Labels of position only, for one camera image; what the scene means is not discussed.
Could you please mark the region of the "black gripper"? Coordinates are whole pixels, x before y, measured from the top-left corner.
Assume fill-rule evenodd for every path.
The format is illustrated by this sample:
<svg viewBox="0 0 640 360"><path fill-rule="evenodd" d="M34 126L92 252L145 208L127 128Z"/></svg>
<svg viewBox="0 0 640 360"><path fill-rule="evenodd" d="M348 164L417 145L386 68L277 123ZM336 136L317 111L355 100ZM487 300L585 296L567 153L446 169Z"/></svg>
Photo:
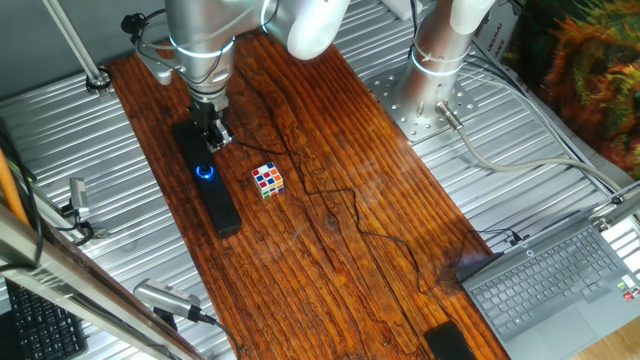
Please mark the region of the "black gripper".
<svg viewBox="0 0 640 360"><path fill-rule="evenodd" d="M211 153L215 153L235 140L234 133L228 127L227 105L216 107L211 102L193 100L190 113Z"/></svg>

